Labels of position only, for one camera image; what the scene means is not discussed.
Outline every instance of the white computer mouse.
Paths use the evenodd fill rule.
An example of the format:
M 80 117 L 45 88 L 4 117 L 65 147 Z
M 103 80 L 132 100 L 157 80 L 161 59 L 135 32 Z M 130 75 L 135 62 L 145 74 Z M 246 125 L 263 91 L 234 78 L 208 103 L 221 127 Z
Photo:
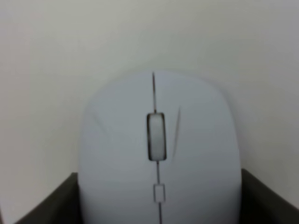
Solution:
M 78 178 L 86 224 L 236 224 L 241 170 L 228 105 L 172 72 L 114 81 L 85 112 Z

